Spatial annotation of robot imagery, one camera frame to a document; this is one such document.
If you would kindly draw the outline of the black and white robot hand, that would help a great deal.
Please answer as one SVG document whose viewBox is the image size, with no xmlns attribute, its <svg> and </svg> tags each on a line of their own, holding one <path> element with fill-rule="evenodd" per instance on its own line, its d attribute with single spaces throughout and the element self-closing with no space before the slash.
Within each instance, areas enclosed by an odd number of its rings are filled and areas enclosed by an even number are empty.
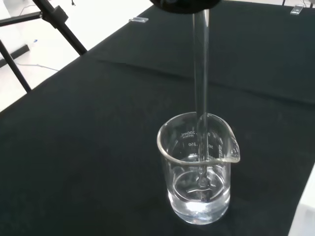
<svg viewBox="0 0 315 236">
<path fill-rule="evenodd" d="M 176 14 L 194 14 L 212 9 L 220 0 L 150 0 L 156 7 Z"/>
</svg>

